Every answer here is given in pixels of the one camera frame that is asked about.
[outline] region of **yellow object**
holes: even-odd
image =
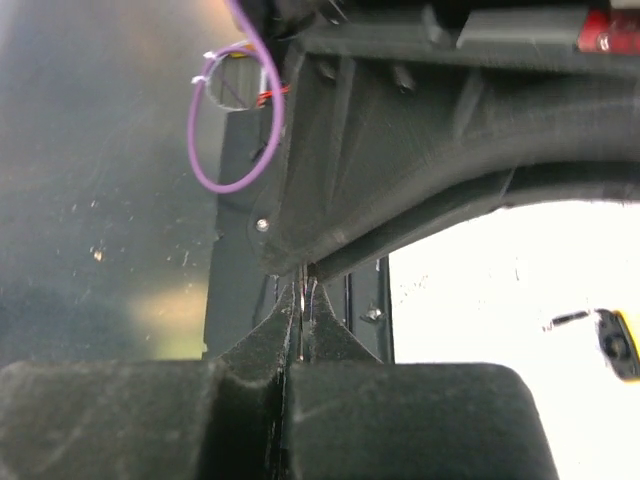
[[[620,318],[622,318],[631,340],[630,347],[632,354],[638,359],[640,357],[640,314],[631,314],[623,311],[617,311],[615,313],[619,314]],[[634,379],[627,380],[626,383],[640,383],[640,374]]]
[[[248,43],[247,45],[243,46],[242,48],[245,48],[247,50],[251,50],[252,52],[255,52],[255,47],[253,45],[251,45],[250,43]],[[229,56],[231,58],[245,58],[247,55],[244,53],[231,53],[229,54]]]

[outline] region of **red component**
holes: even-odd
[[[289,93],[289,86],[288,86],[288,85],[285,85],[284,87],[282,87],[282,89],[281,89],[280,91],[281,91],[282,93],[284,93],[284,94]],[[268,91],[266,91],[266,92],[264,92],[264,93],[261,93],[261,94],[258,96],[257,106],[258,106],[258,107],[263,106],[263,105],[266,103],[267,99],[268,99],[268,98],[271,98],[272,96],[273,96],[273,90],[268,90]]]
[[[578,37],[578,50],[640,54],[640,15],[638,12],[590,12]]]

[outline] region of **red wire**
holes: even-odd
[[[284,94],[289,93],[289,85],[285,85],[284,87],[282,87],[280,91]],[[261,93],[258,96],[258,102],[257,102],[258,107],[261,107],[262,105],[264,105],[267,98],[271,98],[272,96],[273,96],[273,90],[267,90],[266,92]]]

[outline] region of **white background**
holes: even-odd
[[[398,363],[494,362],[529,385],[562,480],[640,478],[640,386],[622,384],[586,308],[639,311],[640,205],[500,210],[391,256]]]

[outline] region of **black plastic housing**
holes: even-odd
[[[496,208],[640,198],[640,58],[583,54],[586,7],[367,10],[292,44],[272,274],[333,278]]]

